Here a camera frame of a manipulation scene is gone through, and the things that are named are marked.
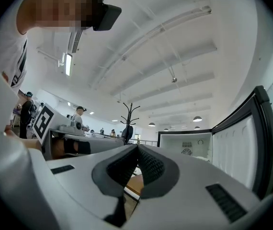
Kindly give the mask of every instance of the black slot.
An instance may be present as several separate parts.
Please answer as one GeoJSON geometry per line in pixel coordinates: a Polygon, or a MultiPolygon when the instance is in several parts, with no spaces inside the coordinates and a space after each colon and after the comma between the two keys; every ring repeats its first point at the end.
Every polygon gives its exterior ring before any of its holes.
{"type": "Polygon", "coordinates": [[[73,170],[74,168],[75,167],[73,167],[71,165],[65,165],[62,167],[51,169],[51,172],[52,172],[52,174],[59,174],[59,173],[65,172],[65,171],[73,170]]]}
{"type": "Polygon", "coordinates": [[[231,223],[247,213],[220,184],[206,186],[206,189],[231,223]]]}

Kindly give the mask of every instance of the person in black clothing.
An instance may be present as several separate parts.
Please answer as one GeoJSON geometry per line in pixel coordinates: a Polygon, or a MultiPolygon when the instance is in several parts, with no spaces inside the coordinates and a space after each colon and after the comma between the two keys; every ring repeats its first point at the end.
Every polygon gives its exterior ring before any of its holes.
{"type": "Polygon", "coordinates": [[[33,108],[32,93],[27,92],[27,101],[22,105],[20,121],[20,138],[27,139],[27,126],[31,121],[31,110],[33,108]]]}

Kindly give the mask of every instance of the open door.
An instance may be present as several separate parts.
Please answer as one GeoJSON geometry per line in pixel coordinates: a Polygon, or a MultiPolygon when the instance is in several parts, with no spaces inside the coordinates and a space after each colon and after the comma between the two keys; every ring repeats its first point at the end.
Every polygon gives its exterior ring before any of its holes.
{"type": "Polygon", "coordinates": [[[201,134],[210,133],[207,158],[214,166],[260,199],[272,191],[273,111],[263,86],[257,86],[231,115],[210,130],[159,132],[158,147],[163,147],[170,136],[198,139],[201,134]]]}

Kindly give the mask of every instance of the ceiling duct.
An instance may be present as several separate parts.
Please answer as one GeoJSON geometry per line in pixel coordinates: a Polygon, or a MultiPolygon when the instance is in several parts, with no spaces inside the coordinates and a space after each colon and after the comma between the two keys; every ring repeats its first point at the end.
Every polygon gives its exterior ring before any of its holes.
{"type": "Polygon", "coordinates": [[[82,35],[82,30],[78,30],[77,32],[72,32],[70,34],[69,43],[68,43],[68,53],[77,52],[81,35],[82,35]]]}

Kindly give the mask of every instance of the table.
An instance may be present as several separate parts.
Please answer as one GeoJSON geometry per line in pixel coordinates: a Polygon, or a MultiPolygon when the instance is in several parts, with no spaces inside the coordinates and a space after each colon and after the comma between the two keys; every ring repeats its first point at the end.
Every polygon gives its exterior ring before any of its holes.
{"type": "Polygon", "coordinates": [[[137,194],[138,196],[140,196],[141,191],[144,187],[142,174],[131,177],[126,187],[132,192],[134,192],[135,194],[137,194]]]}

